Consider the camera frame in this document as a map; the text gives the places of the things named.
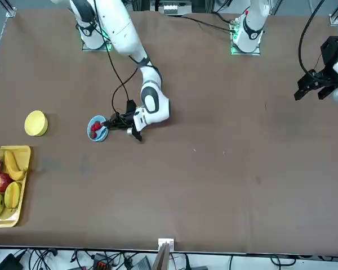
metal bracket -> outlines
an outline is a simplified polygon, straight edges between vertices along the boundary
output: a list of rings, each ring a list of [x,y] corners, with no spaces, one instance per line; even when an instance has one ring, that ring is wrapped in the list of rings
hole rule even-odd
[[[338,26],[338,17],[333,18],[332,14],[329,14],[329,21],[331,23],[331,26]]]
[[[159,238],[158,239],[158,250],[165,243],[169,244],[170,252],[174,252],[174,239],[173,238]]]
[[[233,40],[237,38],[239,25],[240,25],[239,18],[235,18],[235,20],[232,20],[229,24],[229,29],[235,31],[235,33],[230,32],[230,54],[232,54],[232,55],[260,55],[260,47],[259,47],[260,40],[259,40],[259,44],[258,44],[257,48],[250,53],[242,52],[234,44]]]
[[[16,15],[17,8],[14,7],[9,0],[0,0],[1,6],[6,10],[7,18],[14,18]]]

yellow tray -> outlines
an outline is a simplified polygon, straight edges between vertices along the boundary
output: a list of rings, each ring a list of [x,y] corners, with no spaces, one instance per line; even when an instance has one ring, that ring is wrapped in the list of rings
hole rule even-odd
[[[0,146],[0,157],[3,154],[2,150],[12,151],[12,153],[14,154],[18,169],[23,170],[25,168],[29,168],[30,154],[31,154],[31,149],[29,146],[26,146],[26,145]],[[2,167],[1,171],[5,173],[7,172],[5,165]],[[21,183],[21,194],[20,194],[19,205],[15,209],[4,208],[3,212],[1,212],[0,214],[0,228],[13,227],[19,221],[27,177],[28,177],[28,173],[26,173],[23,180],[17,181]]]

banana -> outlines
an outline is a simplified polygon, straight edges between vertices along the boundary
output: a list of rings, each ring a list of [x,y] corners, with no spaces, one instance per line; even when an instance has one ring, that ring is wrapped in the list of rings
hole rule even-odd
[[[4,155],[4,164],[11,179],[15,181],[22,180],[25,176],[26,170],[19,170],[16,165],[14,155],[11,151],[6,150]]]

blue bowl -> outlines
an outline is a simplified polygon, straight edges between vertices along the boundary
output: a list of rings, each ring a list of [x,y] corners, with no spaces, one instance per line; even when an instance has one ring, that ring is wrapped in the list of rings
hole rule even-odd
[[[88,130],[87,130],[88,137],[93,142],[102,142],[103,140],[106,139],[106,137],[109,134],[109,129],[106,128],[106,127],[102,127],[101,129],[96,131],[96,138],[95,139],[90,138],[90,132],[91,132],[90,128],[91,128],[92,125],[94,125],[94,123],[96,121],[104,122],[104,121],[106,121],[106,118],[101,116],[101,115],[96,115],[90,120],[89,125],[88,125]]]

floor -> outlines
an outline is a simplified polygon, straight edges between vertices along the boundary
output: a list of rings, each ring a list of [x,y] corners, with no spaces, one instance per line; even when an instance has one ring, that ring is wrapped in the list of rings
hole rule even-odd
[[[15,254],[18,250],[0,250],[0,262],[6,257],[7,254]],[[24,266],[24,270],[29,269],[29,257],[31,251],[27,251],[22,257],[20,263]],[[114,253],[108,252],[107,256],[110,256]],[[73,263],[70,262],[73,255],[73,251],[60,250],[56,257],[49,255],[46,258],[48,266],[52,270],[69,270],[69,269],[80,269],[77,268],[78,264],[76,261]],[[133,265],[139,262],[144,256],[147,256],[149,263],[153,264],[155,260],[155,254],[144,254],[140,253],[133,257]],[[31,259],[31,268],[33,267],[38,256],[35,253]],[[278,267],[275,266],[269,258],[249,258],[249,257],[240,257],[234,256],[232,260],[232,266],[230,265],[231,256],[227,255],[188,255],[190,266],[191,267],[200,267],[206,266],[208,270],[240,270],[240,269],[255,269],[255,270],[277,270]],[[185,257],[183,254],[173,254],[173,259],[175,260],[175,265],[172,260],[169,262],[168,270],[180,270],[185,267]],[[78,253],[79,264],[84,269],[87,267],[89,269],[92,266],[91,258],[86,255],[84,252]],[[282,264],[292,263],[293,260],[281,259]],[[338,262],[323,262],[323,261],[312,261],[312,260],[297,260],[296,263],[291,267],[285,267],[285,269],[290,270],[338,270]]]
[[[18,9],[22,8],[59,8],[50,2],[50,0],[11,0],[12,4]],[[313,7],[317,5],[319,0],[283,0],[277,15],[294,15],[294,16],[308,16],[311,14]],[[222,10],[223,13],[242,13],[243,10],[249,5],[250,0],[234,0],[230,7]],[[338,6],[338,0],[327,0],[323,7],[319,10],[318,14],[327,16]],[[0,35],[5,23],[5,11],[0,5]],[[9,253],[15,252],[15,250],[0,250],[0,262]],[[29,253],[26,253],[22,259],[25,264],[24,269],[28,269]],[[49,258],[49,264],[51,269],[71,269],[77,267],[77,264],[70,263],[72,251],[60,251],[59,255],[55,259]],[[144,255],[139,254],[135,256],[134,263],[138,262]],[[155,255],[149,254],[149,261],[153,262]],[[35,262],[37,256],[33,255],[33,262]],[[208,269],[229,269],[229,256],[217,256],[217,255],[189,255],[189,259],[192,266],[208,266]],[[79,255],[79,261],[82,266],[90,266],[91,259],[85,255],[85,253]],[[178,255],[175,258],[176,268],[180,269],[185,266],[185,260],[182,255]],[[175,269],[174,265],[170,264],[170,269]],[[278,269],[271,263],[268,258],[246,258],[246,257],[234,257],[232,263],[232,269]],[[338,269],[338,262],[322,262],[322,261],[309,261],[298,260],[297,263],[291,267],[291,269]]]

